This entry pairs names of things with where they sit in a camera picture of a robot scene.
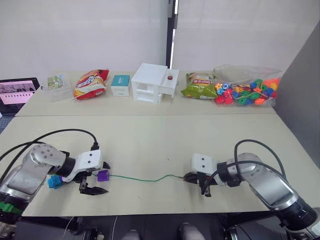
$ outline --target purple block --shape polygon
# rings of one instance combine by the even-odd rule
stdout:
[[[109,171],[101,170],[98,172],[98,182],[106,182],[109,181]]]

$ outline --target green snack bag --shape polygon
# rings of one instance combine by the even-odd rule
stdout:
[[[188,98],[215,99],[218,97],[214,88],[216,77],[209,73],[191,72],[186,74],[186,89],[181,93]]]

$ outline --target teal box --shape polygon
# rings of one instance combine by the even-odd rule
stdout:
[[[129,75],[115,75],[111,83],[113,96],[129,96]]]

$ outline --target white plastic drawer unit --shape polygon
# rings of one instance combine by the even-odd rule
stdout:
[[[133,98],[159,104],[163,94],[175,96],[179,70],[142,63],[131,79]]]

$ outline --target black cable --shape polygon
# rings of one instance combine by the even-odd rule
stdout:
[[[256,164],[256,165],[261,165],[264,166],[267,169],[270,169],[271,171],[275,172],[276,174],[278,174],[279,176],[282,176],[281,173],[274,169],[272,166],[269,166],[263,162],[259,162],[259,161],[240,161],[240,162],[233,162],[230,164],[227,164],[225,166],[222,166],[221,168],[219,168],[218,170],[216,170],[214,173],[211,174],[211,176],[209,177],[209,179],[204,183],[203,187],[201,188],[201,194],[204,195],[206,192],[207,187],[209,187],[209,185],[211,184],[211,182],[213,181],[214,177],[221,173],[222,171],[226,170],[227,168],[230,168],[234,165],[240,165],[240,164]]]
[[[249,240],[252,240],[252,238],[249,236],[249,234],[243,229],[242,226],[238,225],[238,227],[245,233],[245,235],[248,237]]]
[[[246,143],[246,142],[250,142],[250,143],[255,143],[255,144],[259,144],[263,147],[265,147],[267,150],[269,150],[270,153],[272,153],[272,155],[275,157],[276,161],[278,162],[279,166],[280,166],[280,169],[281,169],[281,175],[282,177],[287,181],[287,176],[286,176],[286,172],[285,172],[285,168],[284,166],[282,165],[282,162],[280,160],[280,158],[278,157],[278,155],[267,145],[265,145],[264,143],[260,142],[260,141],[257,141],[257,140],[253,140],[253,139],[244,139],[244,140],[241,140],[239,141],[235,146],[234,146],[234,162],[235,163],[238,163],[238,146],[242,143]],[[236,164],[235,165],[236,167],[236,171],[237,171],[237,175],[239,177],[239,180],[241,181],[242,178],[241,178],[241,171],[240,171],[240,168],[239,168],[239,165]]]
[[[10,164],[8,165],[8,167],[5,169],[4,173],[2,174],[1,178],[0,178],[0,184],[3,182],[3,180],[5,179],[6,175],[8,174],[8,172],[10,171],[11,167],[15,164],[15,162],[17,161],[17,159],[21,156],[21,154],[27,149],[29,148],[33,143],[37,142],[38,140],[40,139],[43,139],[49,135],[52,135],[52,134],[56,134],[56,133],[61,133],[61,132],[69,132],[69,131],[77,131],[77,132],[83,132],[83,133],[86,133],[86,134],[89,134],[93,140],[94,140],[94,143],[93,143],[93,146],[98,146],[98,142],[97,142],[97,139],[95,137],[95,135],[93,135],[91,132],[89,131],[86,131],[86,130],[83,130],[83,129],[77,129],[77,128],[67,128],[67,129],[60,129],[60,130],[56,130],[56,131],[52,131],[52,132],[49,132],[49,133],[46,133],[38,138],[36,138],[35,140],[33,141],[30,141],[23,149],[21,149],[21,151],[14,157],[14,159],[10,162]]]
[[[20,147],[22,147],[22,146],[24,146],[24,145],[28,145],[29,143],[32,143],[31,141],[27,141],[27,142],[25,142],[25,143],[21,143],[21,144],[19,144],[19,145],[17,145],[17,146],[14,146],[14,147],[12,147],[11,149],[9,149],[8,151],[6,151],[4,154],[2,154],[2,156],[0,156],[0,162],[1,162],[1,160],[5,157],[5,156],[7,156],[9,153],[11,153],[12,151],[14,151],[14,150],[16,150],[16,149],[18,149],[18,148],[20,148]],[[42,142],[42,141],[36,141],[36,142],[34,142],[34,144],[44,144],[44,142]]]

